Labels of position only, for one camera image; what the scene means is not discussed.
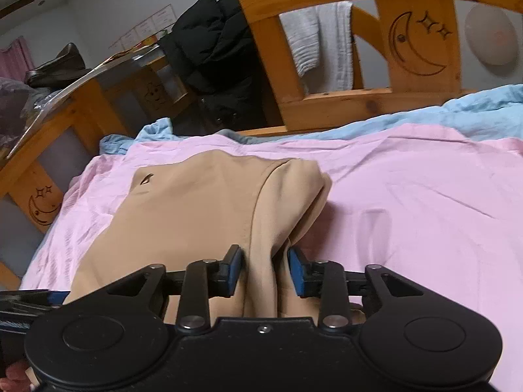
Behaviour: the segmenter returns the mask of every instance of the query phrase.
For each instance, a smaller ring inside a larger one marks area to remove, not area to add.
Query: hand
[[[0,389],[6,392],[29,392],[31,390],[31,381],[25,374],[29,368],[26,360],[20,360],[5,370],[6,377],[0,378]]]

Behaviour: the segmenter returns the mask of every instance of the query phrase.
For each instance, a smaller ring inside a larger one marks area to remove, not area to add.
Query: leather boot
[[[33,88],[65,88],[90,69],[85,68],[84,60],[73,43],[67,44],[55,59],[25,73],[25,83]]]

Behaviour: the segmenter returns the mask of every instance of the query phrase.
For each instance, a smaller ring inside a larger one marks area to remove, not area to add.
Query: pink curtain
[[[17,38],[6,49],[0,49],[0,77],[24,82],[25,72],[34,67],[24,37]]]

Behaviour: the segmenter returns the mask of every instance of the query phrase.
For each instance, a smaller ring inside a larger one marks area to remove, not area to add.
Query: beige trousers
[[[200,259],[220,260],[238,244],[246,269],[232,298],[210,300],[211,319],[316,318],[318,300],[297,297],[286,256],[274,256],[309,229],[330,185],[314,161],[236,157],[220,150],[140,168],[111,224],[80,262],[66,302],[149,264],[180,271]],[[177,305],[178,297],[171,297],[166,322],[174,322]]]

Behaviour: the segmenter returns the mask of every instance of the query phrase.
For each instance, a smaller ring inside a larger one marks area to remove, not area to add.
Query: black coat
[[[218,127],[266,126],[258,80],[265,73],[238,0],[198,0],[159,45]]]

